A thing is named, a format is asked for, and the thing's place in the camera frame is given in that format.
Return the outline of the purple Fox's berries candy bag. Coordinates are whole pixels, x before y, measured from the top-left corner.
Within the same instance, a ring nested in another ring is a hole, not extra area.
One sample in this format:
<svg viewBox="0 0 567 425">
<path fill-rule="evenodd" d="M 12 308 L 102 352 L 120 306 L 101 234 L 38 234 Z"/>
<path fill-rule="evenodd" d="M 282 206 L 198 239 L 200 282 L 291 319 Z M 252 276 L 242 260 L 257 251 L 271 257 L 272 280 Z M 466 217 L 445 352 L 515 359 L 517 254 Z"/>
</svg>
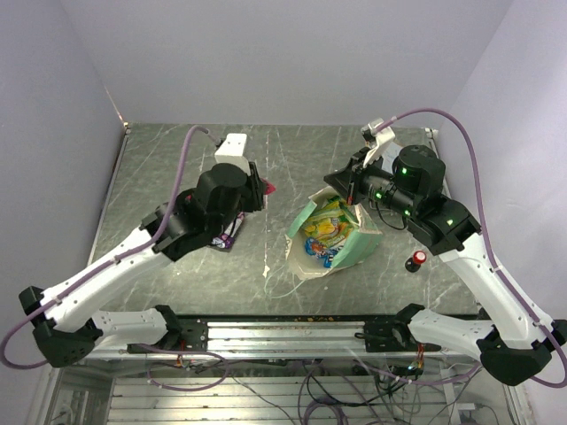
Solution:
<svg viewBox="0 0 567 425">
<path fill-rule="evenodd" d="M 239 229 L 245 221 L 245 213 L 240 212 L 236 218 L 226 227 L 226 229 L 215 237 L 210 246 L 217 250 L 228 251 L 234 245 Z"/>
</svg>

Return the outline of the green patterned paper bag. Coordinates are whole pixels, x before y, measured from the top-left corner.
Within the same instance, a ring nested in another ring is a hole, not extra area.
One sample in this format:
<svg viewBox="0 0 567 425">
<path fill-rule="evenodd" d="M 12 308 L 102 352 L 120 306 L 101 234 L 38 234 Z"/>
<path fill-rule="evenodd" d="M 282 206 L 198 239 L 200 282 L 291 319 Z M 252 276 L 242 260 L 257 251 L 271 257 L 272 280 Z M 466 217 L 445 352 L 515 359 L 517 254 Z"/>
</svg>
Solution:
<svg viewBox="0 0 567 425">
<path fill-rule="evenodd" d="M 306 254 L 305 241 L 308 239 L 301 226 L 309 215 L 323 206 L 329 197 L 338 196 L 327 186 L 309 197 L 309 202 L 291 224 L 286 234 L 285 257 L 290 270 L 301 280 L 313 280 L 333 274 L 363 262 L 378 246 L 382 232 L 361 205 L 347 205 L 354 215 L 358 228 L 342 244 L 343 248 L 334 258 L 331 268 L 325 268 L 322 262 Z"/>
</svg>

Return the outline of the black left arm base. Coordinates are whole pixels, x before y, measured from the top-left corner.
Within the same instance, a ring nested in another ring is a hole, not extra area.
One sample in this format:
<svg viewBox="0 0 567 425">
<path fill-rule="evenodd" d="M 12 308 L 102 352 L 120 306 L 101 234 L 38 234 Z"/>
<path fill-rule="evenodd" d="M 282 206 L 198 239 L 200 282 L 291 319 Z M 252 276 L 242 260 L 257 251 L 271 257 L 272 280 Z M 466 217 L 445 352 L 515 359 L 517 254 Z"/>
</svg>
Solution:
<svg viewBox="0 0 567 425">
<path fill-rule="evenodd" d="M 129 344 L 128 354 L 165 354 L 173 352 L 204 352 L 207 349 L 209 327 L 201 319 L 180 319 L 177 330 L 169 330 L 157 343 Z"/>
</svg>

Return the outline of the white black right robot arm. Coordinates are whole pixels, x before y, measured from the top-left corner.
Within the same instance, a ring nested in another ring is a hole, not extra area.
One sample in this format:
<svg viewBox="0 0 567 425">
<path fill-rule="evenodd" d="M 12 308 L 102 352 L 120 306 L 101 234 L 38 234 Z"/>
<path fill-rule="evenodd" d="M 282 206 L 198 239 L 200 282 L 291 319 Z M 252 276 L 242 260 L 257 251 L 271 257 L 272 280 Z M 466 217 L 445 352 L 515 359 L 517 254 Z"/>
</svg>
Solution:
<svg viewBox="0 0 567 425">
<path fill-rule="evenodd" d="M 369 148 L 324 176 L 349 205 L 368 201 L 401 215 L 408 232 L 465 283 L 488 317 L 466 321 L 411 304 L 399 311 L 390 334 L 406 351 L 435 344 L 478 362 L 496 380 L 516 386 L 534 378 L 566 342 L 566 322 L 539 313 L 502 266 L 496 265 L 481 226 L 460 202 L 442 193 L 446 166 L 424 145 L 410 145 L 386 172 L 365 164 Z"/>
</svg>

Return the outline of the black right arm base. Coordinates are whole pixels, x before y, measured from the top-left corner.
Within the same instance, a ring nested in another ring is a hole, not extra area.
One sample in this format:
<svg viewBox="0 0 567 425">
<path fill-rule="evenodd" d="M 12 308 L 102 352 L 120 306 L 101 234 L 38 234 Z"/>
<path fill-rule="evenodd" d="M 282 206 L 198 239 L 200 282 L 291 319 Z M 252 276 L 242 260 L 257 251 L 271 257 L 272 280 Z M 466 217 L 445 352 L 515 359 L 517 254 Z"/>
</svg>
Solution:
<svg viewBox="0 0 567 425">
<path fill-rule="evenodd" d="M 419 345 L 408 327 L 392 316 L 377 316 L 365 321 L 354 337 L 362 340 L 369 353 L 417 352 Z"/>
</svg>

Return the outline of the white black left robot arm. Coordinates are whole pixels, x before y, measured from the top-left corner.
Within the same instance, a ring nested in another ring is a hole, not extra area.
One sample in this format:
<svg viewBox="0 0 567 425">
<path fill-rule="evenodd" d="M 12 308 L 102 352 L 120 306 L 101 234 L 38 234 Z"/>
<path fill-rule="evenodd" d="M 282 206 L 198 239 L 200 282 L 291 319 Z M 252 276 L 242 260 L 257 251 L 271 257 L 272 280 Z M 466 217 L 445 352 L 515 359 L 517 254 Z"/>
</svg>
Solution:
<svg viewBox="0 0 567 425">
<path fill-rule="evenodd" d="M 256 165 L 247 171 L 219 163 L 187 189 L 146 216 L 118 246 L 62 283 L 19 295 L 33 317 L 33 336 L 48 364 L 71 366 L 96 348 L 126 345 L 170 352 L 187 342 L 184 327 L 167 305 L 141 312 L 110 313 L 109 303 L 142 274 L 213 245 L 241 213 L 265 206 L 270 185 Z"/>
</svg>

